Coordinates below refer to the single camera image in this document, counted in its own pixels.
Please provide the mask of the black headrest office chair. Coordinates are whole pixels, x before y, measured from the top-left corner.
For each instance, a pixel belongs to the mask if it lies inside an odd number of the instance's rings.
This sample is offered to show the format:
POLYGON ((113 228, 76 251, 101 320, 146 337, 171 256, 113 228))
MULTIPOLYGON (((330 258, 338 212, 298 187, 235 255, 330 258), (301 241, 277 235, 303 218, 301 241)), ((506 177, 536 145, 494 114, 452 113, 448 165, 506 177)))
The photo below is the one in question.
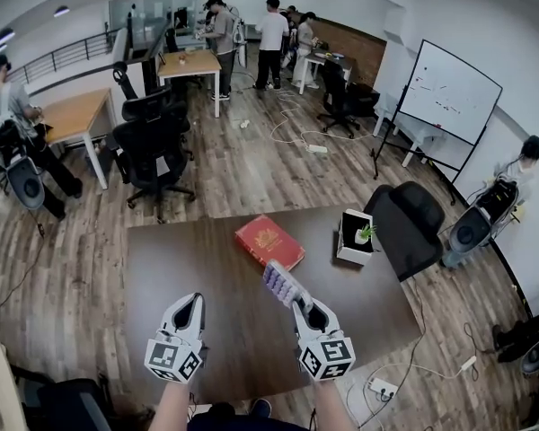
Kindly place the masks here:
POLYGON ((129 208, 134 208, 139 198, 150 197, 156 221, 163 224, 164 192, 184 194, 190 201, 196 199, 193 189, 179 184, 190 157, 175 126, 163 119, 137 119, 116 126, 111 136, 115 143, 112 155, 122 182, 138 189, 126 200, 129 208))
POLYGON ((112 75, 126 99, 121 108, 121 116, 124 120, 149 122, 164 119, 177 127, 181 133, 190 130, 186 103, 176 101, 170 87, 161 87, 145 97, 139 97, 129 80, 128 66, 125 62, 114 63, 112 75))

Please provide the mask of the person's shoe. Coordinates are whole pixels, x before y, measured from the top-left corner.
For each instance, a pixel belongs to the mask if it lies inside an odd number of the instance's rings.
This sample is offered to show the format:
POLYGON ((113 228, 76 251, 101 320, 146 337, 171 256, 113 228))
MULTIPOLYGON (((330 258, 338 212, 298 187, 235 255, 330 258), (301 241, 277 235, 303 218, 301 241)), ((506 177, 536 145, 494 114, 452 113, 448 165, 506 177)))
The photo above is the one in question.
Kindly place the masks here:
POLYGON ((272 407, 271 404, 262 398, 252 402, 248 415, 254 418, 270 418, 272 407))
POLYGON ((228 421, 235 417, 235 408, 230 403, 219 402, 210 407, 208 415, 215 421, 228 421))

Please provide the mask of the whiteboard on black stand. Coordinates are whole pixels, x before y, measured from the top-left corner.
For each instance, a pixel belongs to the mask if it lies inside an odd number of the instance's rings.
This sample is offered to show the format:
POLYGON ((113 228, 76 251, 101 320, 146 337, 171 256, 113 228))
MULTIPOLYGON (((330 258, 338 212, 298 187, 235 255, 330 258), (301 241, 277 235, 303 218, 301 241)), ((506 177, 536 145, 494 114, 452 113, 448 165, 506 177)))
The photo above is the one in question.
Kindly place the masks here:
MULTIPOLYGON (((438 128, 444 142, 437 150, 442 163, 433 163, 443 174, 450 190, 480 143, 503 88, 479 69, 439 45, 423 40, 401 94, 399 112, 438 128)), ((410 141, 402 133, 390 138, 386 129, 382 142, 371 151, 374 178, 386 147, 405 152, 410 141)))

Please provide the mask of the purple white calculator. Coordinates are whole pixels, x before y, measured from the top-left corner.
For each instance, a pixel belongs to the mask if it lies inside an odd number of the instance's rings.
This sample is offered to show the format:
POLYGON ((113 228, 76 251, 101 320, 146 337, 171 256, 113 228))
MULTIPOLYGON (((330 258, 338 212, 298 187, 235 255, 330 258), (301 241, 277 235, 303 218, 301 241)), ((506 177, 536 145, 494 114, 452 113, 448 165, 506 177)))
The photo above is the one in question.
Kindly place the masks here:
POLYGON ((263 272, 263 282, 280 302, 291 308, 297 302, 303 312, 309 312, 314 301, 309 292, 277 260, 271 259, 263 272))

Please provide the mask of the red hardcover book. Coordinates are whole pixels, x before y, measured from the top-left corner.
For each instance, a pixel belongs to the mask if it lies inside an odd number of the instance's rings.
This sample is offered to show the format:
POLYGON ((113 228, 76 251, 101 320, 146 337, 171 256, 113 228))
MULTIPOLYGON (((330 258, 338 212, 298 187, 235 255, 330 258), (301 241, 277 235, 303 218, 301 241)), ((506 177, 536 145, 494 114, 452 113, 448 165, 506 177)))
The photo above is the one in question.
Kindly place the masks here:
POLYGON ((263 267, 276 260, 287 271, 305 257, 305 249, 266 215, 259 215, 234 234, 235 239, 263 267))

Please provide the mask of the person's right forearm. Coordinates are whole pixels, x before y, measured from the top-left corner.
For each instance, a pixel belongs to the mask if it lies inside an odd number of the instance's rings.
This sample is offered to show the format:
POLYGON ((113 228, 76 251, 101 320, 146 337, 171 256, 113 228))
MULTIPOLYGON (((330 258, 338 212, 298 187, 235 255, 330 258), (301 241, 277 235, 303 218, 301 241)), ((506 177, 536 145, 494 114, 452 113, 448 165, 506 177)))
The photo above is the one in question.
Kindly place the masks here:
POLYGON ((314 383, 317 431, 358 431, 334 381, 314 383))

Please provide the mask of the small white table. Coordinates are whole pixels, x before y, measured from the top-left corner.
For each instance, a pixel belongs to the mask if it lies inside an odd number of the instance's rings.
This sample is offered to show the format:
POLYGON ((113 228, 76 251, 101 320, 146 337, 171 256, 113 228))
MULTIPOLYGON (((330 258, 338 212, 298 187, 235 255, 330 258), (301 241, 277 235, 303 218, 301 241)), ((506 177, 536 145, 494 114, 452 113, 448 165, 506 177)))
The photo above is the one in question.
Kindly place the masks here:
POLYGON ((377 116, 373 135, 380 136, 382 126, 390 130, 390 136, 387 142, 390 143, 392 136, 402 133, 405 139, 409 140, 409 148, 402 161, 402 167, 406 168, 413 156, 418 156, 422 164, 431 161, 433 163, 442 163, 443 159, 437 156, 437 150, 444 142, 444 133, 420 119, 415 119, 409 115, 399 112, 396 117, 398 100, 391 94, 382 92, 379 100, 374 107, 377 116))

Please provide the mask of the white open box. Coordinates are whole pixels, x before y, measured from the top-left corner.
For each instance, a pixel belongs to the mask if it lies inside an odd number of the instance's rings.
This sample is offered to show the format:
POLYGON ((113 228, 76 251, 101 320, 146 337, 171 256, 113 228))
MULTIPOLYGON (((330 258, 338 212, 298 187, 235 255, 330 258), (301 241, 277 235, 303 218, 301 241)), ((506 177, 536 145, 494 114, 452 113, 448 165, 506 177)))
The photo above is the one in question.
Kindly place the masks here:
POLYGON ((340 219, 338 230, 338 245, 336 257, 348 262, 365 266, 375 251, 373 244, 374 236, 371 242, 365 245, 357 245, 354 242, 356 230, 368 224, 373 223, 373 217, 364 212, 352 208, 346 209, 340 219))

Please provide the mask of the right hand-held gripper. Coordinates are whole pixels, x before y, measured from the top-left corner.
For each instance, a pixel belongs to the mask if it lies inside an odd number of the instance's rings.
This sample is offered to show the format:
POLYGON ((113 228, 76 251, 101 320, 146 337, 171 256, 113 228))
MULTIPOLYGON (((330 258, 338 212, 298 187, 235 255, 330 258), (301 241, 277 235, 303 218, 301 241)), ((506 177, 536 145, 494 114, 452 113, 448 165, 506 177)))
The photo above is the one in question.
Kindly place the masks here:
POLYGON ((351 338, 312 340, 314 330, 332 334, 340 330, 336 314, 318 299, 292 303, 299 344, 298 362, 313 381, 341 378, 356 362, 351 338))

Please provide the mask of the person's left forearm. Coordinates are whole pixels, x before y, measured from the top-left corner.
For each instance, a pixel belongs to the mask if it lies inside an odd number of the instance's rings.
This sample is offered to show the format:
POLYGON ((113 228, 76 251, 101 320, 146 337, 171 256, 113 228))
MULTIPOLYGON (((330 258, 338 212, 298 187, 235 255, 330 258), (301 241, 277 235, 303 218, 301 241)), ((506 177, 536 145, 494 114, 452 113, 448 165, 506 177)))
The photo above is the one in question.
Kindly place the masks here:
POLYGON ((168 382, 148 431, 187 431, 190 388, 168 382))

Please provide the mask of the person's dark clothing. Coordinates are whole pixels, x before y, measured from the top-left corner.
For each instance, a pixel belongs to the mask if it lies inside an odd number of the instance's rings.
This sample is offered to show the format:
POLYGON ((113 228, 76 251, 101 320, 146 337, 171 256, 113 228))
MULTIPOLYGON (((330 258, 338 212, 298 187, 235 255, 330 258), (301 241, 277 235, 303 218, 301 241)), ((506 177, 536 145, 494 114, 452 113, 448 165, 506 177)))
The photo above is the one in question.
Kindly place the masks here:
POLYGON ((304 427, 274 418, 250 415, 218 416, 212 413, 196 415, 188 424, 188 431, 309 431, 304 427))

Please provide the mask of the black mesh office chair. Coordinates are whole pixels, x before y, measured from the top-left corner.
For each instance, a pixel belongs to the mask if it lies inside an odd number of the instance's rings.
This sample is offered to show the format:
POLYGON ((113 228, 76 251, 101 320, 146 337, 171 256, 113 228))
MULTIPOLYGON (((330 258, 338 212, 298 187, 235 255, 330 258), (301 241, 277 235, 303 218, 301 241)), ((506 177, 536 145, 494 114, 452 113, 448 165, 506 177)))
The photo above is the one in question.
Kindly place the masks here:
POLYGON ((373 217, 376 238, 399 281, 414 277, 441 259, 444 248, 438 233, 445 213, 419 183, 378 186, 364 212, 373 217))

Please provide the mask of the glass partition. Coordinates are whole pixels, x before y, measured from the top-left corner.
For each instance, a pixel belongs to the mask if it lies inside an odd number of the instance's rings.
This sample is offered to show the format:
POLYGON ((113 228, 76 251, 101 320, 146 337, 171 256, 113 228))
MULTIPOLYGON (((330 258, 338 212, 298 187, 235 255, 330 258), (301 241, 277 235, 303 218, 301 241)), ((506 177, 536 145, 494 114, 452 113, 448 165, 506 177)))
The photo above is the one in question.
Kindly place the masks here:
POLYGON ((128 14, 135 22, 171 18, 176 30, 193 29, 198 0, 110 0, 109 27, 125 26, 128 14))

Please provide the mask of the dark desk white legs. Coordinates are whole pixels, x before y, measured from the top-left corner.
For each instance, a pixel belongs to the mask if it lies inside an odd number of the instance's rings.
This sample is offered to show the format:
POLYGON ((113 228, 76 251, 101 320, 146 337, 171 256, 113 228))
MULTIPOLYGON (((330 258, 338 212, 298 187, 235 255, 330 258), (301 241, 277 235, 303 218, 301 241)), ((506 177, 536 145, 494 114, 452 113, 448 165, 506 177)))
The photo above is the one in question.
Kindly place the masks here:
POLYGON ((324 66, 326 61, 331 61, 342 69, 345 83, 349 83, 351 72, 354 65, 354 59, 346 57, 341 53, 330 52, 321 48, 304 53, 302 56, 303 72, 298 85, 298 92, 302 95, 309 84, 308 77, 315 80, 315 75, 319 66, 324 66))

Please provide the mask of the dark brown table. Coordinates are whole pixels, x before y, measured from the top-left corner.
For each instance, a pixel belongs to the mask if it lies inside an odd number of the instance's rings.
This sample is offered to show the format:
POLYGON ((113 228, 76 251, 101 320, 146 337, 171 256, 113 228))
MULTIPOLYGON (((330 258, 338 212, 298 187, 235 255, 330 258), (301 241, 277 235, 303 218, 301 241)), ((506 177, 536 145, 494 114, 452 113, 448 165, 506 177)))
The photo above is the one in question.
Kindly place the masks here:
MULTIPOLYGON (((272 220, 305 249, 294 277, 338 316, 357 365, 404 347, 420 327, 386 256, 359 267, 337 259, 343 207, 275 212, 272 220)), ((131 389, 145 405, 164 382, 144 366, 147 341, 164 311, 199 292, 206 302, 207 359, 191 383, 200 403, 248 400, 293 391, 309 380, 295 358, 293 315, 263 285, 262 266, 237 242, 244 216, 156 224, 128 230, 126 341, 131 389)))

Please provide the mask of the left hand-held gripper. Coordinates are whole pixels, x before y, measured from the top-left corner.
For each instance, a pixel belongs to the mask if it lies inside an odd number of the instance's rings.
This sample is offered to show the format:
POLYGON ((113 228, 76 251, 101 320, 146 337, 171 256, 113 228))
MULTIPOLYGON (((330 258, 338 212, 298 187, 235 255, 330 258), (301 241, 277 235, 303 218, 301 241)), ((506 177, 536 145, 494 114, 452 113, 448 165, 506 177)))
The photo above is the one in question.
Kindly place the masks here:
POLYGON ((205 314, 206 303, 201 293, 185 295, 168 307, 160 330, 147 342, 145 368, 167 382, 189 383, 204 364, 202 351, 208 350, 202 339, 205 314))

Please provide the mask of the person's right shoe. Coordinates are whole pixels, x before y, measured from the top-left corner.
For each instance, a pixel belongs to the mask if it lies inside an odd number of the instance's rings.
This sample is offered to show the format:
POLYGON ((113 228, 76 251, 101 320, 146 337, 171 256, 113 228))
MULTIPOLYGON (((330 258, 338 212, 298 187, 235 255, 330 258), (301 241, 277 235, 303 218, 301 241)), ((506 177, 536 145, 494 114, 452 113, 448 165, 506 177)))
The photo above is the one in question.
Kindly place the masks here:
POLYGON ((271 404, 262 398, 252 402, 248 415, 254 418, 270 418, 272 407, 271 404))

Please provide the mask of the person's left shoe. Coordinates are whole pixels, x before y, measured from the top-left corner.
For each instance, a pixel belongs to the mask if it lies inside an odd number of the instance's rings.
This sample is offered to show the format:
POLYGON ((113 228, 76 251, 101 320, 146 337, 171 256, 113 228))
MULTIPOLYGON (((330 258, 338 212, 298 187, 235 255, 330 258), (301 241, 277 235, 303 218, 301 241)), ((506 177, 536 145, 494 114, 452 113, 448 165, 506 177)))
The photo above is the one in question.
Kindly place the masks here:
POLYGON ((228 421, 235 417, 235 408, 230 403, 219 402, 210 407, 208 415, 215 421, 228 421))

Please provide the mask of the light wooden desk white legs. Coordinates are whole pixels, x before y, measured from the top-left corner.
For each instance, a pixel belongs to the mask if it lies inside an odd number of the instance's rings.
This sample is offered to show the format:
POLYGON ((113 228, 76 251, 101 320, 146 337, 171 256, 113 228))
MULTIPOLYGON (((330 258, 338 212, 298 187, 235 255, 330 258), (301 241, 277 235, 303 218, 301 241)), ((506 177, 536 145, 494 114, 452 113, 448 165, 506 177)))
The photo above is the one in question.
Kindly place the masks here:
POLYGON ((80 139, 84 143, 99 184, 106 190, 107 179, 95 151, 92 136, 93 124, 103 110, 106 110, 113 128, 116 120, 110 88, 85 92, 51 103, 43 110, 43 118, 46 124, 51 126, 46 136, 49 145, 62 144, 72 139, 80 139))
POLYGON ((219 80, 220 80, 220 65, 216 56, 206 49, 184 52, 186 54, 186 63, 181 65, 178 56, 181 53, 165 53, 164 58, 166 65, 160 66, 158 63, 157 78, 160 86, 165 86, 167 79, 187 76, 214 76, 214 102, 215 102, 215 117, 220 117, 220 98, 219 98, 219 80))

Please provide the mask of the black metal railing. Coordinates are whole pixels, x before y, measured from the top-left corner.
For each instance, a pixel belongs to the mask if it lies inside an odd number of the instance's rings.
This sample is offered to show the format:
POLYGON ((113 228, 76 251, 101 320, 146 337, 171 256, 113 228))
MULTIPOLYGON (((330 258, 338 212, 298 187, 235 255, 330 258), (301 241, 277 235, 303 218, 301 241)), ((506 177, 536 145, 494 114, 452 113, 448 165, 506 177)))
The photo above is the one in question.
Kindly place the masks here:
POLYGON ((114 48, 117 33, 118 30, 107 31, 50 51, 10 71, 9 78, 14 82, 29 84, 42 76, 56 73, 62 68, 107 55, 114 48))

